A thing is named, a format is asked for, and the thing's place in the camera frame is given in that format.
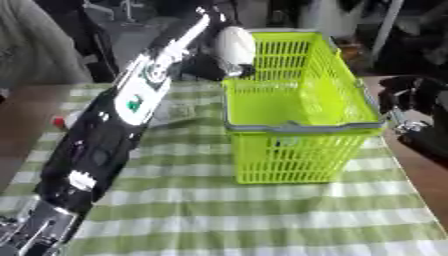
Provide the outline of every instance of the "black machine part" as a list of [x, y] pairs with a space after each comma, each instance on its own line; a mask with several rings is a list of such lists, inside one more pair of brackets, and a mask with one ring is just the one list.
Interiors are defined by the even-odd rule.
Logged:
[[[417, 76], [385, 79], [381, 85], [380, 111], [391, 119], [399, 141], [429, 157], [448, 159], [448, 86]], [[433, 122], [408, 120], [405, 112], [412, 109]]]

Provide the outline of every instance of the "plastic shopping basket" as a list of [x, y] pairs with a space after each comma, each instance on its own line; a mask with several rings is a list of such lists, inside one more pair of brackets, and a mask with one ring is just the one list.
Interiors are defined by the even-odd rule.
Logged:
[[384, 121], [317, 32], [253, 32], [257, 73], [223, 82], [239, 183], [330, 182]]

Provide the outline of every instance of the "green striped tablecloth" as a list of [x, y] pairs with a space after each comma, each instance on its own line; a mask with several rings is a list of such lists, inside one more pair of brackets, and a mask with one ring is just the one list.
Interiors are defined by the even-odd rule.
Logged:
[[[102, 88], [77, 86], [63, 113]], [[221, 96], [213, 84], [173, 85], [167, 100], [194, 106], [198, 119], [147, 131], [68, 255], [448, 255], [446, 234], [379, 137], [331, 184], [236, 184]], [[3, 212], [24, 204], [60, 136], [43, 134], [0, 198]]]

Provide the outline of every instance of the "person's arm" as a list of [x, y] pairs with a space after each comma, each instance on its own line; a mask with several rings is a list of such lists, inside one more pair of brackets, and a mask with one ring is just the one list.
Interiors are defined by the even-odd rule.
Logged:
[[9, 0], [27, 33], [42, 44], [55, 66], [64, 72], [66, 83], [87, 83], [92, 78], [81, 63], [70, 37], [33, 0]]

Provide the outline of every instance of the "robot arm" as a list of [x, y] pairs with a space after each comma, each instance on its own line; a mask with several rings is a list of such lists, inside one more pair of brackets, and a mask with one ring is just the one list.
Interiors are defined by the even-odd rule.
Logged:
[[[59, 142], [43, 167], [29, 204], [16, 218], [0, 219], [0, 255], [58, 254], [126, 164], [170, 89], [179, 64], [194, 59], [190, 47], [216, 38], [228, 28], [217, 9], [198, 7], [137, 56]], [[253, 59], [255, 45], [253, 41], [249, 44], [253, 49], [249, 59]], [[232, 67], [228, 70], [233, 75], [248, 73], [248, 63], [216, 61], [220, 63]], [[228, 70], [218, 72], [213, 80], [222, 79]]]

